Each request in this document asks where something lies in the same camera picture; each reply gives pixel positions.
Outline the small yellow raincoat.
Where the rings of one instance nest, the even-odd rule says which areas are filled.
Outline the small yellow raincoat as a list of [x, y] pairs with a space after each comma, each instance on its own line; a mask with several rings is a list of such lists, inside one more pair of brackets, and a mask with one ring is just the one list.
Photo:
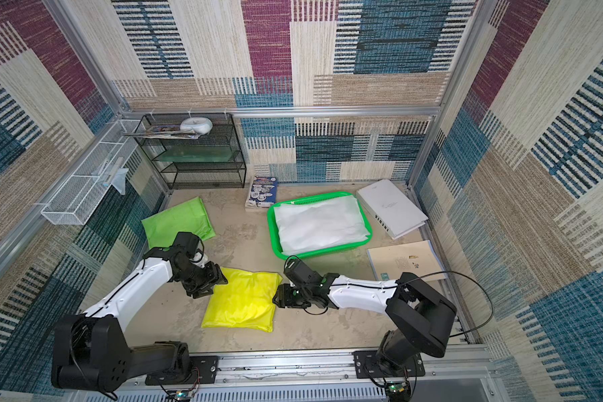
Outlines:
[[274, 272], [221, 270], [228, 283], [214, 287], [201, 328], [248, 328], [271, 333], [276, 311], [272, 298], [282, 277]]

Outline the lime green raincoat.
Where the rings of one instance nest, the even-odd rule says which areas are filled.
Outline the lime green raincoat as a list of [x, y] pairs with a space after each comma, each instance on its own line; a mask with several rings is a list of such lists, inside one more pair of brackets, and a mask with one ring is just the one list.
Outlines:
[[142, 221], [148, 248], [171, 246], [179, 232], [192, 233], [202, 241], [216, 236], [201, 198], [197, 197]]

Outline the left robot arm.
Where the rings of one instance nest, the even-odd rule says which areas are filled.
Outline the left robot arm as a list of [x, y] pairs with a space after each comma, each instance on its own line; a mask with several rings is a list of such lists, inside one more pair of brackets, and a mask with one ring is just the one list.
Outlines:
[[125, 337], [132, 318], [170, 282], [181, 284], [187, 296], [198, 299], [213, 295], [215, 286], [228, 281], [195, 234], [179, 232], [170, 246], [150, 249], [127, 279], [98, 303], [55, 324], [53, 387], [95, 391], [114, 399], [122, 384], [142, 375], [191, 380], [194, 368], [186, 343], [131, 347]]

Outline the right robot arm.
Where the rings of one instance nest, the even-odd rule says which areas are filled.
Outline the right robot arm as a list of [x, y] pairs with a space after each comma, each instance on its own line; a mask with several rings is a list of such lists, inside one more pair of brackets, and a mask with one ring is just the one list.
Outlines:
[[286, 260], [284, 274], [289, 282], [278, 286], [272, 299], [278, 308], [358, 309], [383, 314], [396, 326], [375, 353], [353, 354], [358, 377], [420, 377], [424, 354], [445, 356], [457, 308], [416, 274], [404, 272], [389, 281], [322, 276], [296, 256]]

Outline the blue treehouse book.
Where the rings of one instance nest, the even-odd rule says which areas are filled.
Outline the blue treehouse book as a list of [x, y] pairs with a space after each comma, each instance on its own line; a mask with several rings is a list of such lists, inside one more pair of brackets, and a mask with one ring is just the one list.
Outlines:
[[254, 177], [249, 186], [246, 209], [269, 209], [277, 202], [278, 185], [276, 177]]

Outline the tan notebook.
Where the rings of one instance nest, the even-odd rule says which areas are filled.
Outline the tan notebook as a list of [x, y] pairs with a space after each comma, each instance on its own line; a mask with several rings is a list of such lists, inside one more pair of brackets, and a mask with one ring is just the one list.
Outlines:
[[373, 248], [367, 254], [379, 281], [399, 279], [404, 272], [423, 276], [424, 281], [447, 278], [430, 241]]

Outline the white book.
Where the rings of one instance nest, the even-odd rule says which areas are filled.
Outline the white book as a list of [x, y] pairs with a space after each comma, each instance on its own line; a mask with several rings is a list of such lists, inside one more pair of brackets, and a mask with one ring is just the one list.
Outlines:
[[356, 198], [393, 240], [408, 235], [428, 221], [422, 210], [388, 179], [359, 189]]

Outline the magazine on rack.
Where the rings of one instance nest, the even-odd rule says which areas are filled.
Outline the magazine on rack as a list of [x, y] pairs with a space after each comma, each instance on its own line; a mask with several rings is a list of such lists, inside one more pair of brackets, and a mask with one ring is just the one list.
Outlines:
[[127, 137], [145, 138], [145, 139], [166, 139], [166, 140], [177, 140], [177, 139], [198, 139], [201, 137], [200, 133], [182, 131], [177, 126], [152, 126], [147, 129], [141, 127], [135, 132], [126, 133]]

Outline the white bowl on rack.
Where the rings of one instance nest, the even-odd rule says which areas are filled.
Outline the white bowl on rack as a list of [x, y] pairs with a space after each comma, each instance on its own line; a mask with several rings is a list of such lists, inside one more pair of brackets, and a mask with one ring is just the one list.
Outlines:
[[189, 117], [180, 123], [179, 130], [188, 134], [206, 135], [212, 131], [214, 124], [206, 117]]

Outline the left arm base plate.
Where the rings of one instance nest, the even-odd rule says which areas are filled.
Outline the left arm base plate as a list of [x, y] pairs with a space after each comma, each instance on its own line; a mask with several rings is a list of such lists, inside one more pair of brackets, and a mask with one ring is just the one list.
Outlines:
[[215, 382], [218, 365], [217, 355], [181, 357], [169, 370], [147, 375], [145, 385], [210, 385]]

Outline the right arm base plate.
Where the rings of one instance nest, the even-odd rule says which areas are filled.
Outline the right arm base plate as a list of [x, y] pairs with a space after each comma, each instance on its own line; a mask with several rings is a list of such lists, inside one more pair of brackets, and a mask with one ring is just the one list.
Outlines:
[[407, 359], [405, 363], [393, 363], [372, 349], [361, 349], [353, 352], [353, 361], [358, 379], [425, 376], [425, 367], [419, 354]]

